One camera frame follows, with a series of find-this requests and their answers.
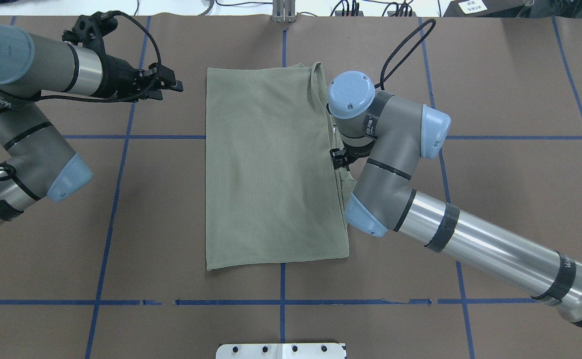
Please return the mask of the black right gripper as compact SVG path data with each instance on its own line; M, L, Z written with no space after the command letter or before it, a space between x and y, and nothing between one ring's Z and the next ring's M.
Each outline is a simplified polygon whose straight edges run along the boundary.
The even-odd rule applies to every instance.
M334 148L330 150L330 160L334 170L345 168L349 171L349 165L356 162L358 159L366 158L373 150L374 143L370 142L364 146L350 146L346 143L343 148Z

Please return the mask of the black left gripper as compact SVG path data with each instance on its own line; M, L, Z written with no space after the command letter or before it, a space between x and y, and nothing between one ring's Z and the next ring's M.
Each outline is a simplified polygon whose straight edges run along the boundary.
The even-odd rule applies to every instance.
M118 16L134 23L152 44L156 44L147 29L133 16L125 13L82 14L72 29L64 30L62 35L62 41L74 57L74 75L63 92L95 100L162 100L163 90L183 92L181 80L177 80L175 72L162 66L161 62L143 70L107 53L104 37L118 28Z

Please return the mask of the left robot arm grey silver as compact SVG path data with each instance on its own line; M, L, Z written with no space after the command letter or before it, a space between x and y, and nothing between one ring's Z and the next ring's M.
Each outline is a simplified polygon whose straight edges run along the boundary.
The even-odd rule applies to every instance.
M148 69L109 55L104 37L118 27L113 10L81 15L61 40L0 23L0 225L41 198L61 201L92 180L93 172L38 107L45 100L92 104L162 100L182 92L155 48Z

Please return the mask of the right robot arm grey silver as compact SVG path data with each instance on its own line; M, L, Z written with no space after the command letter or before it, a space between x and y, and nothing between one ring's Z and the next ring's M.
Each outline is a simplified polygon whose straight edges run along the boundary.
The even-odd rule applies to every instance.
M365 159L345 206L345 221L369 235L402 233L525 291L582 329L582 263L416 190L421 159L435 159L452 120L444 112L375 87L361 71L345 71L327 87L327 109L343 148L335 168Z

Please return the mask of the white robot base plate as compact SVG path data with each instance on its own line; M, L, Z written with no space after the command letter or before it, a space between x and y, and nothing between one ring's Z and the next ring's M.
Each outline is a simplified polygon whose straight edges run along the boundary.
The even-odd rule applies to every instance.
M216 359L347 359L341 343L263 343L221 345Z

